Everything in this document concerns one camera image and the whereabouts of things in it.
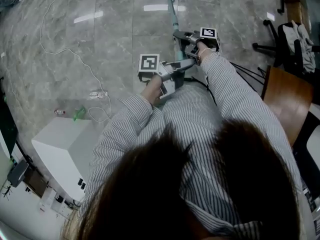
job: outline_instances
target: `woman's right hand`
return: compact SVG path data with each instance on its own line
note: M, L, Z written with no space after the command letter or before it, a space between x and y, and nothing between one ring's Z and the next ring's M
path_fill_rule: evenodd
M200 63L202 63L206 57L213 54L213 51L211 49L209 49L208 46L206 46L203 42L198 42L196 45L198 46L198 49L199 49L198 54L200 56L198 59L199 59Z

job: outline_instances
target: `tiled floor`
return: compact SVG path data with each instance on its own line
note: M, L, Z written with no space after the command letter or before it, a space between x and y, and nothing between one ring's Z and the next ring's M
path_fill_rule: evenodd
M23 148L40 167L31 139L51 121L55 109L66 110L68 117L81 106L109 112L107 102L89 100L99 83L77 57L69 51L45 54L40 46L41 23L52 1L24 0L0 17L0 53L6 54L0 59L0 70L7 103ZM114 115L121 107L119 98L143 88L136 77L141 53L174 60L170 15L149 10L166 4L167 0L57 0L44 20L42 42L50 52L68 47L92 67L109 93ZM275 25L286 21L277 13L279 0L176 0L175 5L180 29L217 28L222 53L232 62L254 71L272 63L271 57L254 52L251 45L273 42L262 21L267 12L275 15ZM102 16L74 23L94 13ZM262 86L248 80L261 92ZM101 111L95 116L104 118Z

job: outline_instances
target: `striped sleeve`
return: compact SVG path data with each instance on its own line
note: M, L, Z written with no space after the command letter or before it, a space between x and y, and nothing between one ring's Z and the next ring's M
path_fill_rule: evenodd
M288 165L300 190L300 173L286 133L275 114L218 52L206 57L201 66L222 118L247 121L260 129Z
M131 96L121 102L125 107L106 125L93 148L88 185L79 210L79 218L123 154L132 147L153 112L151 104L141 95Z

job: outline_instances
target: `woman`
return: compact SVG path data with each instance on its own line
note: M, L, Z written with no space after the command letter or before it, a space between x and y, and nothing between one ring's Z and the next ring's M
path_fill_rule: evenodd
M77 239L299 239L300 175L275 115L217 52L198 44L205 88L154 107L161 78L93 149Z

